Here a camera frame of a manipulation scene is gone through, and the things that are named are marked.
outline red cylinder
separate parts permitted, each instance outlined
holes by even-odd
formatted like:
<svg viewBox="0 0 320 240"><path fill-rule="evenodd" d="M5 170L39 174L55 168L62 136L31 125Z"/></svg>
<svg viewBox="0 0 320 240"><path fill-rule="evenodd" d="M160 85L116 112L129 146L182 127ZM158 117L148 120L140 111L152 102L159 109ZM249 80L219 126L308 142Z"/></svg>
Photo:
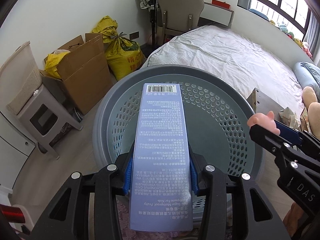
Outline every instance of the red cylinder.
<svg viewBox="0 0 320 240"><path fill-rule="evenodd" d="M26 222L20 208L0 204L0 211L10 223L24 224Z"/></svg>

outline electrical outlet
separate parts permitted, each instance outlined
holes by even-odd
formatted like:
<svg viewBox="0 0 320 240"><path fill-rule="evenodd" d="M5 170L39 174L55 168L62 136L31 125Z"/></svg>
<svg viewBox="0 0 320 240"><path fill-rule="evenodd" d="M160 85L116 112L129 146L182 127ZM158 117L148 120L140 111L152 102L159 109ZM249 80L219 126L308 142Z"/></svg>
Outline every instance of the electrical outlet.
<svg viewBox="0 0 320 240"><path fill-rule="evenodd" d="M135 32L135 33L130 33L129 34L129 39L130 40L134 40L134 39L137 39L139 38L139 32Z"/></svg>

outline window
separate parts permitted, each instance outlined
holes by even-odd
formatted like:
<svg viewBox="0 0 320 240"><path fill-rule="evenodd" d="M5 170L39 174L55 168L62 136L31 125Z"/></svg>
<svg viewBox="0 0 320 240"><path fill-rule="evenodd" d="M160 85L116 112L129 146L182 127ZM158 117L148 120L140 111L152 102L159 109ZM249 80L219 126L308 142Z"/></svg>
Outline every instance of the window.
<svg viewBox="0 0 320 240"><path fill-rule="evenodd" d="M276 24L284 22L295 38L306 35L311 11L304 0L252 0L251 9L267 15Z"/></svg>

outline red box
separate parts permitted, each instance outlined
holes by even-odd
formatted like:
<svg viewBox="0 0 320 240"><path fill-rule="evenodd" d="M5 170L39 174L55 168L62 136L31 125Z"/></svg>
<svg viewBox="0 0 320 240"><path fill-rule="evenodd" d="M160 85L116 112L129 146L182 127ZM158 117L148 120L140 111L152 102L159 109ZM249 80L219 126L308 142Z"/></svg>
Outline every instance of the red box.
<svg viewBox="0 0 320 240"><path fill-rule="evenodd" d="M218 5L218 6L221 6L223 8L226 8L226 9L230 9L230 4L228 4L226 2L221 2L221 1L218 1L218 0L212 0L211 3L214 4L214 5Z"/></svg>

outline plastic stool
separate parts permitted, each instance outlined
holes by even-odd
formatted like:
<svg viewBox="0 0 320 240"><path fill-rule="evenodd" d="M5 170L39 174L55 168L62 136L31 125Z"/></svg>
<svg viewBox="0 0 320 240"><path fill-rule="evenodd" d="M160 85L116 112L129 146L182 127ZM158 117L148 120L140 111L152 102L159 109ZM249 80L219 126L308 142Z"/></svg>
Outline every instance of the plastic stool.
<svg viewBox="0 0 320 240"><path fill-rule="evenodd" d="M42 134L31 122L32 117L45 105L57 117L56 122L46 134ZM53 95L42 84L33 96L27 101L17 115L18 120L24 125L28 132L57 160L59 154L49 145L54 137L60 133L65 123L69 123L77 130L82 130L83 126L77 122L68 111L53 97Z"/></svg>

